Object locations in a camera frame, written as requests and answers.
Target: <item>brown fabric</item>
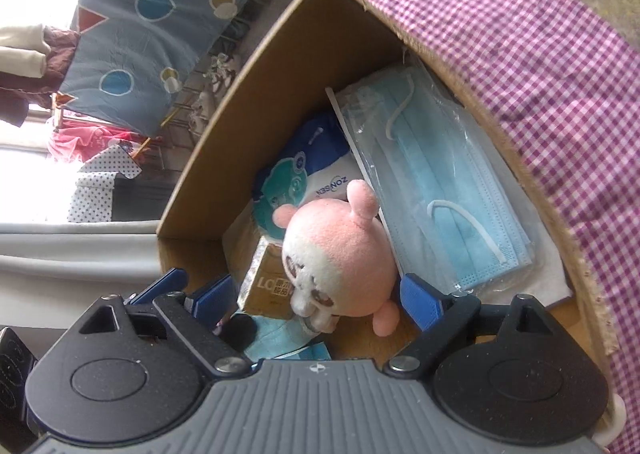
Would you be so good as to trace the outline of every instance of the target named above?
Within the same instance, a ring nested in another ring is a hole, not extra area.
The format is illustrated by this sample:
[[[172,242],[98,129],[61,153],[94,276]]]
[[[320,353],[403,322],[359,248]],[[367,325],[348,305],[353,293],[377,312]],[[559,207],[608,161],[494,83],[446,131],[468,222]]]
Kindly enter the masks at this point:
[[[46,27],[44,41],[51,47],[47,71],[42,78],[28,78],[0,72],[0,119],[20,127],[35,103],[51,108],[51,93],[57,92],[76,54],[80,34]]]
[[[0,119],[20,127],[29,114],[29,101],[12,90],[0,89]]]

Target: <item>checkered fabric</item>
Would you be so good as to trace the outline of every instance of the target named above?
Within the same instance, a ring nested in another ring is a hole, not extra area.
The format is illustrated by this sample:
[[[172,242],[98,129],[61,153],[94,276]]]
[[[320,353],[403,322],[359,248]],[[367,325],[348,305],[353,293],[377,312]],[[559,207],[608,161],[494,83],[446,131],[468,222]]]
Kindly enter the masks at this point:
[[[369,0],[460,75],[582,246],[615,315],[640,452],[640,54],[578,0]]]

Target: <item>stuffed animal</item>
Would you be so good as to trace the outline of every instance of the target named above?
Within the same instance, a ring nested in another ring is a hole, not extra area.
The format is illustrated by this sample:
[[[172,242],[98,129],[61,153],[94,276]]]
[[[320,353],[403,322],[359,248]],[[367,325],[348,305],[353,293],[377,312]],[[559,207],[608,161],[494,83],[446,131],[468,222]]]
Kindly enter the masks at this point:
[[[376,219],[372,188],[353,180],[347,199],[315,199],[273,212],[273,222],[286,228],[282,264],[294,286],[291,307],[323,333],[334,331],[340,315],[373,313],[373,331],[385,337],[399,321],[398,306],[389,300],[398,280],[396,263]]]

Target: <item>cardboard box flap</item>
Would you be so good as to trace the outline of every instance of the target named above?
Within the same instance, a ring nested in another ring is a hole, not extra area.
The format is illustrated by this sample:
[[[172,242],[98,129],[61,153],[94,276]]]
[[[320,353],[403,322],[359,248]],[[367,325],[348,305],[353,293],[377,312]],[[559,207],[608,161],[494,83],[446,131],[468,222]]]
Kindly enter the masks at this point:
[[[158,235],[219,239],[313,111],[324,87],[346,87],[398,60],[398,38],[354,0],[295,0],[244,66],[174,190]]]

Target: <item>blue face mask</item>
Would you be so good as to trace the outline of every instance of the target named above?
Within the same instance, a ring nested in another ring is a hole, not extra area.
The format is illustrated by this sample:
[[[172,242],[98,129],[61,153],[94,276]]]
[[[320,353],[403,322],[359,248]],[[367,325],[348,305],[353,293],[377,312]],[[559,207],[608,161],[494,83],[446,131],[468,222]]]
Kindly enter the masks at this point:
[[[257,325],[254,342],[244,354],[257,362],[261,358],[276,358],[296,351],[320,333],[309,328],[304,319],[294,316],[290,320],[252,316]]]
[[[460,107],[420,68],[385,69],[366,82],[338,103],[401,269],[449,293],[530,264],[529,240],[484,153],[456,119]]]

